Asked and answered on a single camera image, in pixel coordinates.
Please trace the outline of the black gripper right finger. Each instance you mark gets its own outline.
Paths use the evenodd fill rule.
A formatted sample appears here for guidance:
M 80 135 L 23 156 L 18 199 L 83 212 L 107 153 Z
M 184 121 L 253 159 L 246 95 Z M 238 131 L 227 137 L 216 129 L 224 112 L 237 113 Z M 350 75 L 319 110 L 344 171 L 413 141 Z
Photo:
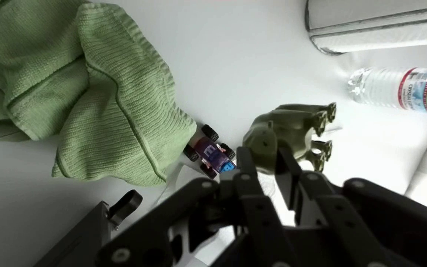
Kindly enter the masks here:
M 399 267 L 400 257 L 384 248 L 353 205 L 321 174 L 302 171 L 280 146 L 276 180 L 295 212 L 290 230 L 305 267 Z

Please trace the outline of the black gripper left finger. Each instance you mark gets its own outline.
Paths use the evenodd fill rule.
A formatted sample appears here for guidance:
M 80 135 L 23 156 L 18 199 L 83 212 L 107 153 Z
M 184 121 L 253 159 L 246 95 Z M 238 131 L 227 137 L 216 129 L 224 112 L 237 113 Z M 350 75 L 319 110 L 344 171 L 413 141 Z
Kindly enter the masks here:
M 259 267 L 296 267 L 286 232 L 276 214 L 271 199 L 264 195 L 252 155 L 246 147 L 237 149 L 240 174 L 234 177 L 234 190 L 238 196 L 240 211 L 250 248 Z

